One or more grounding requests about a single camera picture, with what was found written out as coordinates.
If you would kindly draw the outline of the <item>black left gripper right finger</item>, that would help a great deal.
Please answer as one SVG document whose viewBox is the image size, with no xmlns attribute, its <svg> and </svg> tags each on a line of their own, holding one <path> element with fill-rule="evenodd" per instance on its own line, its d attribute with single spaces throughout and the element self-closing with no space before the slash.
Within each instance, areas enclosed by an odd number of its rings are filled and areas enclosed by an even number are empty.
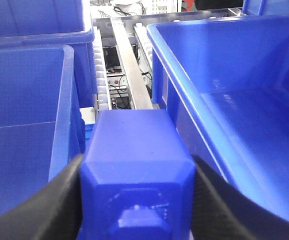
<svg viewBox="0 0 289 240">
<path fill-rule="evenodd" d="M 191 232 L 195 240 L 289 240 L 289 221 L 228 184 L 199 156 L 195 163 Z"/>
</svg>

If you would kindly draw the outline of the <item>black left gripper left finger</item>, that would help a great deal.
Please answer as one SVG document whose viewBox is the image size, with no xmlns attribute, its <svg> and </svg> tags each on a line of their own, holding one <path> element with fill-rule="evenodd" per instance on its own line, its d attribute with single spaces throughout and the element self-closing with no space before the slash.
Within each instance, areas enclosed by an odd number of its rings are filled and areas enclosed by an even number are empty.
<svg viewBox="0 0 289 240">
<path fill-rule="evenodd" d="M 78 154 L 28 200 L 0 216 L 0 240 L 75 240 L 82 224 Z"/>
</svg>

